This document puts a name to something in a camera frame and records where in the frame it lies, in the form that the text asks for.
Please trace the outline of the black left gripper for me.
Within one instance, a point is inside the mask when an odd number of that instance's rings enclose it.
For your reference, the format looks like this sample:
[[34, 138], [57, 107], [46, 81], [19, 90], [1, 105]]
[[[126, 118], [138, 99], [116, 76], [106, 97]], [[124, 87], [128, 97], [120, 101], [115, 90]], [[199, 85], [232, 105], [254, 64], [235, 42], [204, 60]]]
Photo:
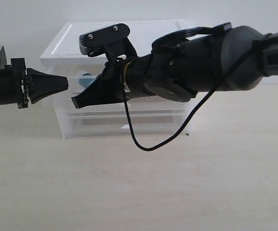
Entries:
[[0, 69], [0, 105], [17, 104], [19, 109], [51, 95], [68, 90], [68, 80], [26, 68], [24, 58], [11, 59], [11, 64]]

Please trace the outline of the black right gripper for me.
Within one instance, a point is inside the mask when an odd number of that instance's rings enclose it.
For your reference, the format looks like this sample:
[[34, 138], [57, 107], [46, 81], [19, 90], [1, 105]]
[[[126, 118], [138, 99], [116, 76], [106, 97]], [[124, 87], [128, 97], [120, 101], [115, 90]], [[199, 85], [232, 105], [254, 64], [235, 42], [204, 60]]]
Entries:
[[71, 98], [76, 109], [86, 106], [123, 103], [126, 99], [151, 97], [153, 93], [144, 86], [147, 59], [120, 60], [105, 64], [104, 71], [78, 95]]

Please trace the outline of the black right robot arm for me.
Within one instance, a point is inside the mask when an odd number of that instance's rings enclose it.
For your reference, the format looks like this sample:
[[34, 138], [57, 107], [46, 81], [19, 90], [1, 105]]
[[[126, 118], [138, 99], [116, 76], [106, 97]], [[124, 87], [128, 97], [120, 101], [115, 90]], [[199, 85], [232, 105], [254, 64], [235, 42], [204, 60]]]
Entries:
[[244, 91], [278, 76], [278, 33], [249, 26], [195, 27], [156, 39], [138, 56], [130, 28], [119, 23], [79, 37], [83, 55], [105, 55], [101, 74], [72, 98], [76, 108], [158, 96], [185, 103], [199, 92]]

